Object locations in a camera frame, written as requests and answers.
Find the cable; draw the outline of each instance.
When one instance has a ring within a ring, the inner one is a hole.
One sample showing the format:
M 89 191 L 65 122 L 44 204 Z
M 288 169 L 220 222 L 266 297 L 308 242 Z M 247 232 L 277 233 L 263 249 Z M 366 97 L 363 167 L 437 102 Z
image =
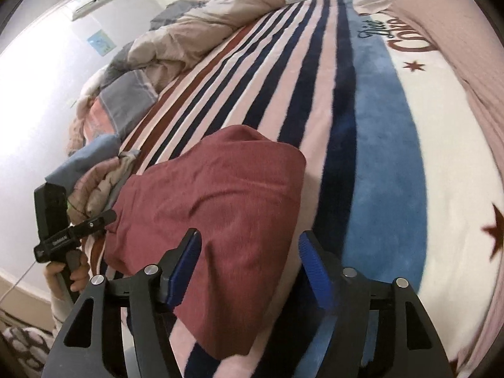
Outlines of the cable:
M 19 277 L 19 279 L 17 280 L 17 282 L 15 282 L 12 287 L 10 289 L 8 289 L 3 295 L 2 297 L 0 297 L 0 305 L 2 305 L 3 301 L 6 299 L 6 297 L 10 294 L 10 292 L 12 290 L 14 290 L 18 284 L 26 277 L 26 275 L 29 273 L 29 271 L 31 269 L 33 269 L 33 266 L 36 264 L 37 261 L 34 261 L 31 266 L 23 273 L 23 275 L 21 277 Z

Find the crumpled comforter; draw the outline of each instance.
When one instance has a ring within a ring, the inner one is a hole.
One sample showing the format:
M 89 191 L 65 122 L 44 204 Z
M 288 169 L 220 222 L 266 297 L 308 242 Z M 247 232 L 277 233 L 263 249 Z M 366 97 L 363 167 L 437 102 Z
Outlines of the crumpled comforter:
M 124 140 L 173 79 L 238 29 L 284 5 L 285 0 L 210 0 L 126 45 L 81 91 L 67 153 L 101 134 Z

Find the red object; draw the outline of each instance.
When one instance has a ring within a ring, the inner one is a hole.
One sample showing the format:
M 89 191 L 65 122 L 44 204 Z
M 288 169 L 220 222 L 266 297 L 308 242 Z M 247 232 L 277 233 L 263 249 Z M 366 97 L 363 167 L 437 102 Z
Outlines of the red object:
M 305 166 L 298 149 L 252 128 L 220 130 L 127 181 L 105 260 L 131 275 L 199 229 L 202 254 L 175 314 L 212 357 L 246 355 L 286 262 Z
M 492 261 L 495 255 L 501 251 L 504 246 L 504 216 L 496 205 L 493 205 L 493 211 L 495 212 L 495 225 L 482 228 L 484 232 L 488 233 L 495 239 L 495 245 L 493 246 L 490 261 Z

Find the metal screw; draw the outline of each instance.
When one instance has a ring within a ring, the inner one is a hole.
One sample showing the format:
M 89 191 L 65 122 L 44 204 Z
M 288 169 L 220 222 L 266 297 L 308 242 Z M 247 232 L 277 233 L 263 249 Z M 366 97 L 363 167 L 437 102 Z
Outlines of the metal screw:
M 101 284 L 102 282 L 105 281 L 105 277 L 102 276 L 101 274 L 97 275 L 97 276 L 94 276 L 92 279 L 91 279 L 91 284 L 94 284 L 95 286 Z
M 357 276 L 357 270 L 352 269 L 352 267 L 346 267 L 346 269 L 343 269 L 343 275 L 345 277 L 353 279 L 355 276 Z
M 145 274 L 150 276 L 150 275 L 156 274 L 158 272 L 158 270 L 159 270 L 159 267 L 157 267 L 157 265 L 151 264 L 150 266 L 145 267 L 144 272 L 145 272 Z
M 396 284 L 401 288 L 406 288 L 409 286 L 409 282 L 406 279 L 399 278 L 396 280 Z

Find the handle grip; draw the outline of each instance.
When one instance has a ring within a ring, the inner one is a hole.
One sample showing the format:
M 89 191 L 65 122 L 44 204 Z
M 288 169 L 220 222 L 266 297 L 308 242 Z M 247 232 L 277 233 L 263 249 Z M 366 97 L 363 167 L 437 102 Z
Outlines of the handle grip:
M 71 301 L 72 303 L 77 301 L 80 294 L 78 291 L 74 292 L 70 289 L 73 283 L 73 281 L 70 280 L 70 275 L 81 266 L 81 254 L 82 252 L 80 250 L 72 249 L 67 251 L 61 260 L 58 260 L 66 264 L 63 271 L 58 274 L 61 290 L 65 300 Z

